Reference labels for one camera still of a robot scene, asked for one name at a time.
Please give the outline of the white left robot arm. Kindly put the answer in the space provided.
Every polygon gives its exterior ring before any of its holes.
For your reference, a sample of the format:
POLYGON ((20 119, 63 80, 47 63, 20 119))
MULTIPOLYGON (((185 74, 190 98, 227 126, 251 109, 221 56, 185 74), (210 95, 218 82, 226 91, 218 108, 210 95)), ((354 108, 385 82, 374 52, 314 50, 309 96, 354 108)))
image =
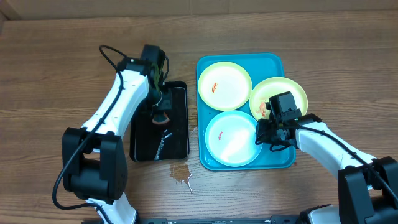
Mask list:
POLYGON ((63 169, 53 187, 52 200, 62 184, 84 203, 93 207, 102 223, 135 223, 137 212, 124 193, 127 162, 123 136, 141 103, 147 103, 152 124, 169 122, 164 84, 169 72, 166 56, 140 59, 124 57, 115 65, 116 78, 96 113, 79 129, 68 128, 62 137, 63 169))

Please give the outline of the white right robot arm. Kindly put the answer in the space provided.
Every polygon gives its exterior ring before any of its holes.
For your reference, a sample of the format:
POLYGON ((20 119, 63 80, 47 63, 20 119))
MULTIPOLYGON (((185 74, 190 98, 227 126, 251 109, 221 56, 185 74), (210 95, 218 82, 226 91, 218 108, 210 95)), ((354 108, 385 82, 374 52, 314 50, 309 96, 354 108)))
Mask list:
POLYGON ((338 205, 300 213, 297 223, 397 224, 397 161, 351 146, 314 114, 278 123, 260 119, 256 144, 271 151, 294 147, 311 155, 338 181, 338 205))

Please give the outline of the light blue plate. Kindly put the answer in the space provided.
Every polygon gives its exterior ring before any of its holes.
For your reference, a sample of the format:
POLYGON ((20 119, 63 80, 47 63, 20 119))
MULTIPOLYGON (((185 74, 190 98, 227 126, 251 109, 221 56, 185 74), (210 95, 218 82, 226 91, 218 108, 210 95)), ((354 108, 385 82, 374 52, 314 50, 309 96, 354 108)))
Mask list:
POLYGON ((228 167, 248 165, 260 154, 256 141, 257 121, 249 114, 232 110, 216 115, 205 131, 205 144, 210 155, 228 167))

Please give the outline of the orange green sponge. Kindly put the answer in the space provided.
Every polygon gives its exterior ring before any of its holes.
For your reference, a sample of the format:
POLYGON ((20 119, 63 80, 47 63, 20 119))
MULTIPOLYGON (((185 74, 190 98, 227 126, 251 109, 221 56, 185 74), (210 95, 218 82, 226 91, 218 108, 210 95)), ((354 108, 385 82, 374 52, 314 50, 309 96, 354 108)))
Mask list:
POLYGON ((156 125, 165 125, 170 121, 169 117, 165 112, 155 114, 152 118, 152 123, 156 125))

